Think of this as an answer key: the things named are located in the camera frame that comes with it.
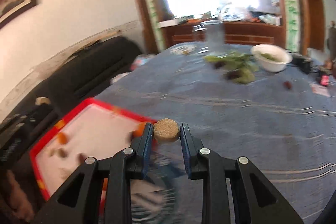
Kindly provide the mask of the person's left hand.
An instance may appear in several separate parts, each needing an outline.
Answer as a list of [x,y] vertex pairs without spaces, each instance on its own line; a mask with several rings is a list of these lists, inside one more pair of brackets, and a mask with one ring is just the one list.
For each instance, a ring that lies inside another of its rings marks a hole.
[[1,169],[1,212],[14,223],[30,222],[34,210],[11,170]]

